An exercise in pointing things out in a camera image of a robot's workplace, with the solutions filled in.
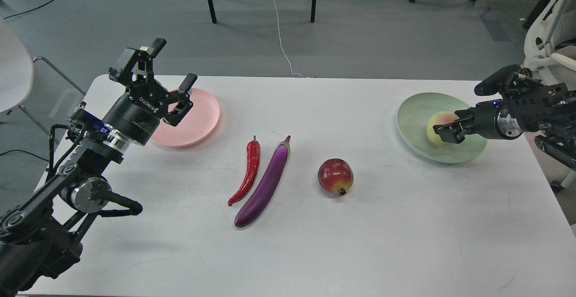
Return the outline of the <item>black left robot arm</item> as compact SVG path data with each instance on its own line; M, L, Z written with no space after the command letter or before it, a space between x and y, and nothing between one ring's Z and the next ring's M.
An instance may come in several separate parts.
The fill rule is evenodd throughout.
M115 193L104 173L121 164L130 145L144 146L161 125L177 126L193 108L196 74L187 74L175 90L167 90L153 71L153 61L166 45L127 48L109 79L124 87L103 118L82 102L68 119L70 147L55 160L49 157L45 182L27 202L1 215L1 295L14 297L41 277L58 278L78 263L82 239L94 221L136 216L137 201Z

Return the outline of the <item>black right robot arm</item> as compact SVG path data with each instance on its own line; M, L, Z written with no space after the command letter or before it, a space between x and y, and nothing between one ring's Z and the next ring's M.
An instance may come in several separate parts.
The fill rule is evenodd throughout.
M467 135L513 140L524 132L538 132L539 150L575 168L575 92L563 82L545 85L519 65L503 67L474 88L477 96L500 94L500 99L457 110L453 122L437 122L434 134L445 143L460 144Z

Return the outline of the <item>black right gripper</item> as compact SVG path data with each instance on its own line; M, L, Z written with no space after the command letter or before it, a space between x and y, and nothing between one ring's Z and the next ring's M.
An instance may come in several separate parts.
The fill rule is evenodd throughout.
M452 123L435 124L432 130L438 135L441 144L460 144L466 135L477 134L485 139L512 139L507 131L500 127L500 111L502 101L485 101L477 103L472 108L456 110L458 117Z

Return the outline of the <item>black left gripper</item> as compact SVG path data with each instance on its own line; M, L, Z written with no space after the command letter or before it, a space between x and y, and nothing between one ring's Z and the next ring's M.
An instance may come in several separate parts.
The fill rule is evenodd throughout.
M177 90L168 92L155 78L153 59L167 41L157 37L151 45L140 49L127 48L115 66L109 68L109 79L124 86L124 93L103 117L103 123L144 146L160 124L159 100L175 106L166 113L163 121L176 127L193 108L190 99L192 87L198 76L189 73Z

